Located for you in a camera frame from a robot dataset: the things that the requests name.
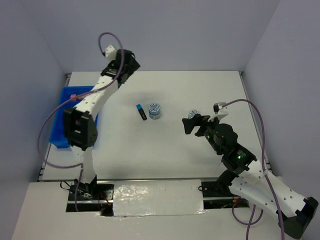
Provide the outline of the blue cap black highlighter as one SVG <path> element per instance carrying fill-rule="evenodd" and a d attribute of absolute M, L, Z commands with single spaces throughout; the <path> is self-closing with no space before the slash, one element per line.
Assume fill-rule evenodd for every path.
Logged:
<path fill-rule="evenodd" d="M 142 108 L 142 106 L 141 106 L 140 104 L 137 104 L 137 105 L 136 105 L 136 108 L 137 108 L 137 110 L 138 110 L 138 112 L 139 112 L 142 120 L 143 120 L 143 121 L 147 120 L 146 113 L 145 113 L 144 109 Z"/>

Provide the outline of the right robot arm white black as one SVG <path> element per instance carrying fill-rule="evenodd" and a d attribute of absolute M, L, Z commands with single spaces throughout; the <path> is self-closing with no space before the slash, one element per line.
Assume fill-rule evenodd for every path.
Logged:
<path fill-rule="evenodd" d="M 223 196 L 242 197 L 271 216 L 282 217 L 284 233 L 299 240 L 313 219 L 318 201 L 304 197 L 270 172 L 266 165 L 238 143 L 231 125 L 221 123 L 222 116 L 196 114 L 183 118 L 185 134 L 194 127 L 197 137 L 205 137 L 215 153 L 222 157 L 226 170 L 217 179 L 217 190 Z"/>

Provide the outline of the pink cap pencil tube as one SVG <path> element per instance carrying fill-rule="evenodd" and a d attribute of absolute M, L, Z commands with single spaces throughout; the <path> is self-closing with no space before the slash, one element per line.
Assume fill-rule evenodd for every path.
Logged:
<path fill-rule="evenodd" d="M 76 94 L 72 94 L 69 99 L 72 101 L 78 101 L 80 98 Z"/>

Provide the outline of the blue paint jar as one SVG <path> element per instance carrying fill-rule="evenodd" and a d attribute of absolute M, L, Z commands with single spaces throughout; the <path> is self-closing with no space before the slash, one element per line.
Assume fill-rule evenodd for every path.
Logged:
<path fill-rule="evenodd" d="M 161 116 L 161 106 L 160 104 L 154 102 L 154 103 L 151 103 L 148 107 L 148 113 L 149 113 L 149 117 L 152 119 L 152 120 L 157 120 L 160 118 Z"/>
<path fill-rule="evenodd" d="M 188 112 L 188 119 L 192 119 L 195 115 L 200 114 L 197 109 L 192 109 Z"/>

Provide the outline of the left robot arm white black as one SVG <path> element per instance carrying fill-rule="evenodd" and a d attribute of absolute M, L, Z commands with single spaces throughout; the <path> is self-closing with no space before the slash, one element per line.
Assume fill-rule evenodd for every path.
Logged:
<path fill-rule="evenodd" d="M 74 159 L 82 164 L 82 175 L 74 181 L 73 192 L 91 200 L 97 196 L 97 176 L 93 166 L 93 146 L 98 138 L 96 117 L 106 101 L 140 68 L 132 51 L 115 50 L 110 45 L 104 56 L 111 61 L 100 73 L 92 94 L 82 97 L 74 107 L 63 111 L 63 133 Z"/>

